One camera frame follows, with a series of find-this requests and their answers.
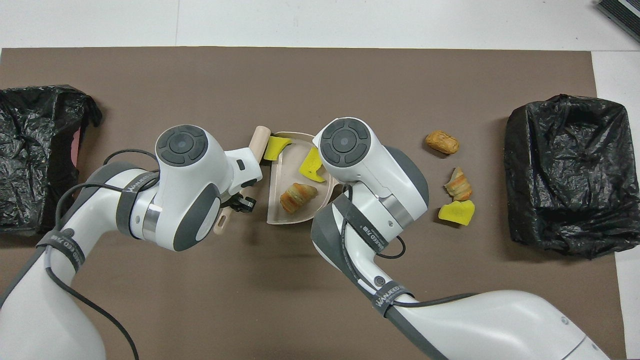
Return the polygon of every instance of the cable strap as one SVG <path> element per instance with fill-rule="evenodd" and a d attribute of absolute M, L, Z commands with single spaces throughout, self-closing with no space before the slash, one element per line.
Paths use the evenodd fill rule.
<path fill-rule="evenodd" d="M 404 285 L 391 280 L 376 291 L 371 299 L 371 304 L 380 315 L 385 316 L 389 306 L 393 305 L 394 300 L 402 294 L 411 295 Z"/>
<path fill-rule="evenodd" d="M 367 219 L 344 194 L 338 196 L 338 198 L 333 201 L 333 205 L 376 254 L 381 253 L 382 250 L 389 245 L 385 237 L 380 234 L 369 219 Z"/>
<path fill-rule="evenodd" d="M 51 246 L 56 250 L 63 253 L 71 264 L 74 266 L 76 273 L 80 266 L 84 263 L 84 253 L 78 243 L 71 238 L 71 236 L 65 234 L 64 232 L 57 231 L 53 229 L 45 234 L 45 236 L 40 240 L 36 247 L 41 246 Z"/>
<path fill-rule="evenodd" d="M 131 224 L 131 212 L 133 211 L 133 206 L 136 203 L 140 190 L 157 177 L 157 173 L 144 172 L 136 176 L 122 189 L 120 200 L 118 200 L 118 207 L 116 208 L 116 225 L 121 233 L 137 239 L 129 226 Z"/>

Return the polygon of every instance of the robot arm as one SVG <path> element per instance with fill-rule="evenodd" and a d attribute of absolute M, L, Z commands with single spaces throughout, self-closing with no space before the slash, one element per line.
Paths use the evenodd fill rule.
<path fill-rule="evenodd" d="M 159 179 L 122 162 L 107 164 L 89 177 L 88 183 L 122 191 L 83 189 L 63 226 L 45 235 L 43 241 L 62 247 L 39 247 L 0 297 L 0 359 L 104 359 L 100 334 L 49 278 L 46 262 L 69 285 L 100 236 L 114 230 L 170 250 L 188 249 L 209 232 L 222 203 L 262 178 L 251 150 L 225 152 L 196 126 L 165 131 L 156 154 Z"/>
<path fill-rule="evenodd" d="M 565 315 L 529 293 L 415 300 L 374 257 L 426 212 L 424 176 L 401 151 L 382 146 L 359 119 L 334 120 L 314 143 L 327 171 L 349 185 L 316 214 L 314 246 L 430 358 L 608 359 Z"/>

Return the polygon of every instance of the black trash bag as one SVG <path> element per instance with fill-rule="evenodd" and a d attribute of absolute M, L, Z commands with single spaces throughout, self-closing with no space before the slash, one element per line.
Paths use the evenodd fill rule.
<path fill-rule="evenodd" d="M 513 241 L 587 259 L 640 242 L 624 106 L 558 95 L 517 108 L 507 122 L 504 168 Z"/>
<path fill-rule="evenodd" d="M 0 90 L 0 233 L 53 228 L 58 199 L 78 180 L 74 133 L 82 140 L 101 120 L 93 99 L 68 85 Z"/>

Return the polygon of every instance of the food item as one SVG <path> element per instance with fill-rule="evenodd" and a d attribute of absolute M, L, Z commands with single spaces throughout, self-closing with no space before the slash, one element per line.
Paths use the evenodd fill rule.
<path fill-rule="evenodd" d="M 459 167 L 453 170 L 451 180 L 444 187 L 454 200 L 464 201 L 469 200 L 469 197 L 471 197 L 471 184 L 469 184 L 467 177 Z"/>
<path fill-rule="evenodd" d="M 293 214 L 316 197 L 317 194 L 318 190 L 311 185 L 293 183 L 293 185 L 280 196 L 280 204 L 286 212 Z"/>
<path fill-rule="evenodd" d="M 458 139 L 442 130 L 433 131 L 429 136 L 427 136 L 425 142 L 431 148 L 445 154 L 455 154 L 458 151 L 458 147 L 460 147 Z"/>
<path fill-rule="evenodd" d="M 471 222 L 475 212 L 476 206 L 471 200 L 454 201 L 440 208 L 438 218 L 466 226 Z"/>
<path fill-rule="evenodd" d="M 284 150 L 284 147 L 291 143 L 289 138 L 279 138 L 277 136 L 269 136 L 267 148 L 264 150 L 263 158 L 265 160 L 275 161 L 278 155 Z"/>
<path fill-rule="evenodd" d="M 314 146 L 309 150 L 298 171 L 313 181 L 323 183 L 325 182 L 324 178 L 317 173 L 320 167 L 322 167 L 322 161 L 320 160 L 320 154 L 318 154 L 318 148 Z"/>

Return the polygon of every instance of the white table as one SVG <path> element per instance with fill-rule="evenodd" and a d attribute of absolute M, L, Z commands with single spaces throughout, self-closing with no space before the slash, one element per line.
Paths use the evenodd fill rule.
<path fill-rule="evenodd" d="M 0 51 L 176 45 L 592 51 L 598 96 L 627 107 L 640 139 L 640 44 L 590 0 L 0 0 Z M 616 264 L 639 358 L 640 247 Z"/>

